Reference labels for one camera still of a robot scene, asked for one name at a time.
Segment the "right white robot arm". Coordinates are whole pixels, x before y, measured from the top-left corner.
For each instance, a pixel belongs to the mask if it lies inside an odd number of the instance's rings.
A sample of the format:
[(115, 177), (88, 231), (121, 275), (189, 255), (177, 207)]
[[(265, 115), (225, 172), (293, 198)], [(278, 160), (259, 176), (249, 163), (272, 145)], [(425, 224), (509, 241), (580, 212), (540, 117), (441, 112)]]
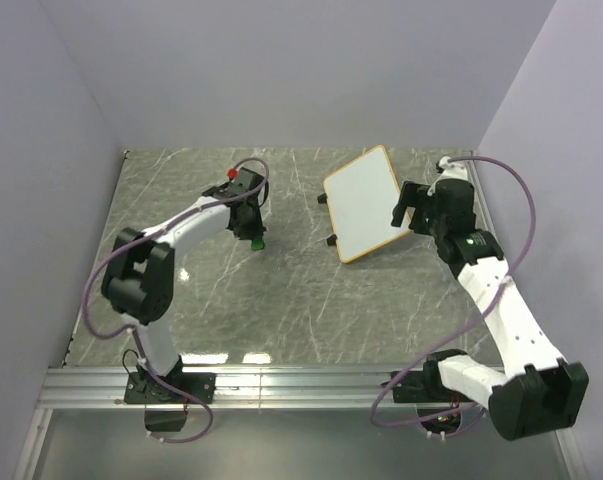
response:
[(585, 397), (585, 367), (548, 339), (521, 296), (494, 235), (476, 225), (475, 189), (465, 158), (445, 156), (430, 185), (407, 181), (393, 211), (413, 211), (409, 228), (433, 239), (437, 254), (473, 300), (503, 364), (495, 370), (459, 349), (425, 357), (419, 382), (434, 401), (466, 398), (485, 408), (500, 436), (516, 440), (572, 427)]

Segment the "orange framed whiteboard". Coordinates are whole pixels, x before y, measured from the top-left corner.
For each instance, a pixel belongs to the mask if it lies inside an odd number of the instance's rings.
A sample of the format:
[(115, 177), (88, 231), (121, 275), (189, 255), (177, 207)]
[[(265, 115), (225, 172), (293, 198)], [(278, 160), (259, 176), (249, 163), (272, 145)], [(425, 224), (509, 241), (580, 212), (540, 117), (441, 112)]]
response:
[(327, 175), (323, 180), (322, 193), (327, 195), (324, 205), (328, 208), (332, 234), (337, 235), (334, 247), (344, 264), (410, 233), (408, 213), (399, 228), (391, 226), (392, 210), (398, 201), (400, 186), (387, 150), (382, 145)]

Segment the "aluminium mounting rail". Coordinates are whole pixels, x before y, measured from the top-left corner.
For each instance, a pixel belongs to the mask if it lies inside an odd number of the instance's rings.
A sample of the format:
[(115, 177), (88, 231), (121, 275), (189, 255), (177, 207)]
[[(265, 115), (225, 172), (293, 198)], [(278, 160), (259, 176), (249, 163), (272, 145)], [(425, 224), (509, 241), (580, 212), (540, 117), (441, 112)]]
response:
[[(210, 408), (221, 410), (368, 410), (398, 367), (392, 364), (328, 365), (203, 365), (186, 372), (216, 375)], [(165, 410), (172, 404), (129, 404), (130, 389), (121, 367), (50, 369), (36, 407), (61, 410)]]

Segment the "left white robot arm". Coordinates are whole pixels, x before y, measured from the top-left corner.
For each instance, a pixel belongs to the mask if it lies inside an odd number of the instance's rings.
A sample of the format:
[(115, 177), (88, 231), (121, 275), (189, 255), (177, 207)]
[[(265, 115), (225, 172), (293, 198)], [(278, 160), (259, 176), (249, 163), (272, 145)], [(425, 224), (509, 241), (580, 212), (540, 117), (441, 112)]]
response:
[(183, 372), (169, 332), (175, 268), (200, 243), (224, 231), (248, 241), (254, 251), (265, 248), (261, 206), (269, 195), (268, 174), (240, 161), (225, 182), (209, 187), (182, 212), (144, 230), (126, 228), (117, 235), (101, 294), (122, 316), (137, 345), (135, 389), (160, 402), (211, 389), (206, 381)]

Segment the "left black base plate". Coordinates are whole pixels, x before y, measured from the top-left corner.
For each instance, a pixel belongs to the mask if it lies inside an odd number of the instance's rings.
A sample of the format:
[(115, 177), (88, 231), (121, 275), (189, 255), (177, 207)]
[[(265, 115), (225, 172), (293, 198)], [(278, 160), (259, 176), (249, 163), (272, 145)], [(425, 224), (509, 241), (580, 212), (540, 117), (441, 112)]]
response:
[[(206, 404), (212, 403), (216, 383), (216, 375), (213, 373), (180, 373), (174, 377), (166, 377), (164, 381)], [(158, 384), (145, 370), (133, 372), (128, 376), (124, 404), (176, 404), (185, 401), (181, 395)]]

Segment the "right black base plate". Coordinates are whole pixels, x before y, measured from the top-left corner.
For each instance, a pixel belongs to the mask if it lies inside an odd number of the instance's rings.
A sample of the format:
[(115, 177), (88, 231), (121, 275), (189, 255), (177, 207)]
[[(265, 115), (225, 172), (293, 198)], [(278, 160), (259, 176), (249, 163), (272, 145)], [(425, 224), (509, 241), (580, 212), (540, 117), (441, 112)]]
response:
[(395, 404), (472, 402), (464, 394), (444, 387), (438, 373), (423, 370), (408, 372), (383, 399), (386, 397), (391, 397)]

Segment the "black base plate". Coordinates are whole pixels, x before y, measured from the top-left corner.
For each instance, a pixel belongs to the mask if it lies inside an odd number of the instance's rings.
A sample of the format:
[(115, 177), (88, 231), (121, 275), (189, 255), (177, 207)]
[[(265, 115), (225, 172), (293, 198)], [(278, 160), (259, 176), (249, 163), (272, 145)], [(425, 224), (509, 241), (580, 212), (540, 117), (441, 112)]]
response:
[(472, 402), (464, 394), (444, 387), (438, 373), (423, 370), (408, 372), (383, 399), (386, 397), (391, 397), (395, 404)]
[[(216, 375), (213, 373), (180, 373), (174, 377), (166, 377), (164, 381), (206, 404), (212, 403), (216, 383)], [(145, 370), (133, 372), (128, 376), (124, 404), (176, 404), (185, 401), (181, 395), (158, 384)]]

